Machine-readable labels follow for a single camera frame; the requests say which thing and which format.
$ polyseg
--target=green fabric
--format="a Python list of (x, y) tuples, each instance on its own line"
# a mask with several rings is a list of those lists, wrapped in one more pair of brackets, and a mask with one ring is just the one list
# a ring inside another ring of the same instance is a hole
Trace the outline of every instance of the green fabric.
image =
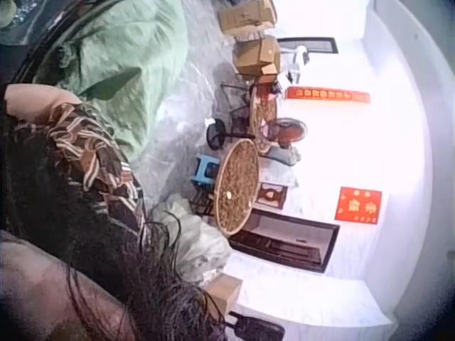
[(125, 0), (85, 24), (61, 47), (57, 86), (98, 107), (133, 161), (188, 52), (181, 0)]

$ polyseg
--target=black round base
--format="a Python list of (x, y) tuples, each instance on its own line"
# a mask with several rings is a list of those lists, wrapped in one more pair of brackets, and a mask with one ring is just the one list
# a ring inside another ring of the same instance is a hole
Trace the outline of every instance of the black round base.
[(205, 132), (207, 144), (213, 151), (221, 149), (226, 142), (226, 125), (220, 119), (215, 119), (215, 123), (208, 126)]

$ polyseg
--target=woman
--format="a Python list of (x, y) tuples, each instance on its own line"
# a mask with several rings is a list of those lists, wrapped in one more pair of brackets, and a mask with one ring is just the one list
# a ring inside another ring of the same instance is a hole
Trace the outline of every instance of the woman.
[(3, 93), (13, 235), (2, 232), (1, 302), (13, 318), (33, 340), (226, 340), (210, 297), (175, 272), (178, 241), (147, 221), (141, 188), (96, 110), (45, 85)]

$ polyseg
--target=blue plastic stool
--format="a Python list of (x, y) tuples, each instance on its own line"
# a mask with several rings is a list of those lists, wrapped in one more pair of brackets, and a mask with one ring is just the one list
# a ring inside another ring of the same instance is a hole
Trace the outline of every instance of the blue plastic stool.
[(207, 172), (209, 171), (209, 173), (211, 173), (210, 171), (213, 167), (218, 168), (219, 165), (219, 159), (204, 154), (198, 154), (198, 168), (196, 169), (196, 174), (191, 177), (191, 180), (197, 185), (214, 185), (215, 179), (210, 178), (207, 175)]

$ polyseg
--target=red paper sign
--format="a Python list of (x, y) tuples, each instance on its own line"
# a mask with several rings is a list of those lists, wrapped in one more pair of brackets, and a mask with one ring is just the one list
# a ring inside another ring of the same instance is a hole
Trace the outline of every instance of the red paper sign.
[(344, 222), (377, 224), (381, 208), (382, 192), (342, 187), (335, 219)]
[(370, 103), (367, 92), (326, 89), (323, 87), (289, 87), (286, 99), (317, 99), (322, 101)]

